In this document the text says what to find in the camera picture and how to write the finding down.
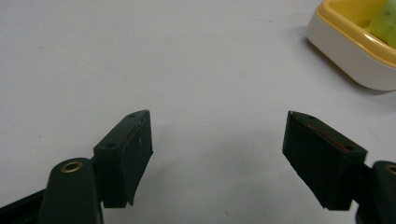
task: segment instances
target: yellow and white container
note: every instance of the yellow and white container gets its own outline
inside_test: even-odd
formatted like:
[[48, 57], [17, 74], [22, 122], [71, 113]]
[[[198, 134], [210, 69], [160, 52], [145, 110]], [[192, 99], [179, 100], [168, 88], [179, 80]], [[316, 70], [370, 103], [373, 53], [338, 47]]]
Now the yellow and white container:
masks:
[[308, 25], [308, 39], [356, 82], [396, 90], [396, 49], [370, 34], [386, 0], [324, 0]]

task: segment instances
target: white table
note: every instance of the white table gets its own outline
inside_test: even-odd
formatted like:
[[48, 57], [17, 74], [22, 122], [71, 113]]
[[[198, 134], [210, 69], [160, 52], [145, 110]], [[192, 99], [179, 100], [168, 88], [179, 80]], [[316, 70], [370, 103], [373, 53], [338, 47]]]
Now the white table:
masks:
[[135, 205], [105, 223], [355, 223], [282, 154], [289, 110], [396, 161], [396, 92], [351, 81], [306, 39], [319, 0], [0, 2], [0, 205], [151, 111]]

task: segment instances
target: black plastic part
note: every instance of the black plastic part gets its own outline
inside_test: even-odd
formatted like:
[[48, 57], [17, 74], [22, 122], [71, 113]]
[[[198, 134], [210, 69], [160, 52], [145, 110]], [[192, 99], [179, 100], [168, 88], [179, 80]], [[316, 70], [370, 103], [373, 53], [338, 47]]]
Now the black plastic part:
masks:
[[20, 199], [0, 209], [0, 220], [3, 224], [37, 223], [38, 212], [43, 201], [44, 190]]
[[396, 163], [377, 161], [373, 166], [373, 198], [382, 224], [396, 223]]
[[38, 223], [99, 224], [101, 209], [92, 162], [75, 158], [52, 169]]
[[357, 187], [351, 177], [364, 167], [364, 148], [319, 119], [290, 111], [283, 153], [323, 207], [349, 209]]
[[134, 204], [134, 194], [152, 155], [149, 111], [126, 116], [93, 149], [96, 172], [101, 173], [104, 207]]

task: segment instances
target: green object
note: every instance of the green object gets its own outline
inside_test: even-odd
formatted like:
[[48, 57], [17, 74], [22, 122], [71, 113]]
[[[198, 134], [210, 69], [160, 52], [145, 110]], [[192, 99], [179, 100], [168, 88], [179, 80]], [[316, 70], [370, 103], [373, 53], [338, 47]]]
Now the green object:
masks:
[[370, 22], [370, 31], [396, 49], [396, 0], [388, 0]]

